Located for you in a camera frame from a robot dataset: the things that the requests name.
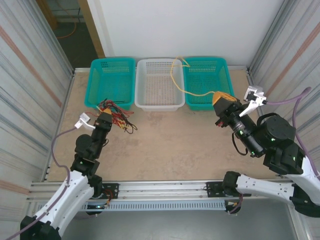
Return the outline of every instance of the plastic basket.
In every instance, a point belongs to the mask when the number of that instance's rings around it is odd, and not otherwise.
[[[136,61],[133,58],[101,58],[92,61],[84,104],[96,108],[104,99],[129,110],[134,103]]]
[[[185,104],[185,94],[170,76],[170,58],[143,59],[137,64],[134,104],[144,111],[173,112]],[[176,60],[174,65],[182,65]],[[175,82],[184,89],[184,74],[180,66],[172,71]]]
[[[183,67],[184,88],[194,94],[221,91],[234,96],[226,60],[220,57],[187,57],[190,67]],[[185,94],[186,104],[193,111],[214,110],[213,95]]]

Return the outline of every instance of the tangled wires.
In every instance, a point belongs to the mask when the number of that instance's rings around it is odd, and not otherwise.
[[[128,118],[130,117],[130,115],[134,114],[134,112],[124,110],[117,106],[116,103],[121,102],[114,102],[105,99],[102,102],[100,102],[97,107],[101,112],[103,112],[106,109],[110,109],[112,114],[112,123],[124,129],[124,131],[128,134],[133,134],[134,130],[138,130],[138,128],[134,124],[129,122]]]

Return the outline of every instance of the white basket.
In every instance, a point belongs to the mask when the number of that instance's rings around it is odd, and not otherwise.
[[[185,94],[174,84],[170,70],[174,60],[154,58],[140,60],[136,68],[134,104],[149,112],[173,112],[185,104]],[[180,60],[176,60],[172,75],[176,84],[185,89]]]

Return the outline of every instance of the corrugated metal wall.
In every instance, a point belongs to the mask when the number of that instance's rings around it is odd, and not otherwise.
[[[36,2],[0,1],[0,239],[41,181],[72,75]]]
[[[297,131],[320,169],[320,1],[287,0],[250,66],[255,85],[276,102],[312,92],[297,111]],[[262,108],[292,120],[294,103]],[[320,219],[303,217],[310,237],[320,239]]]

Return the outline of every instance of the wooden platform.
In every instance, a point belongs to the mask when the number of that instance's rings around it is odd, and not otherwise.
[[[77,73],[63,119],[61,131],[71,129],[84,106],[88,73]],[[244,70],[231,70],[233,89],[242,99],[248,87]],[[231,141],[231,129],[215,125],[214,111],[191,111],[187,105],[175,112],[144,112],[135,105],[130,121],[138,131],[130,135],[113,126],[98,161],[97,174],[104,181],[209,180],[223,179],[226,171],[236,171],[254,178],[274,178],[275,173],[263,166],[262,158],[239,155]],[[251,114],[255,121],[257,113]],[[61,136],[55,155],[68,167],[74,160],[79,135],[90,134],[84,128]],[[63,181],[64,169],[51,165],[49,181]]]

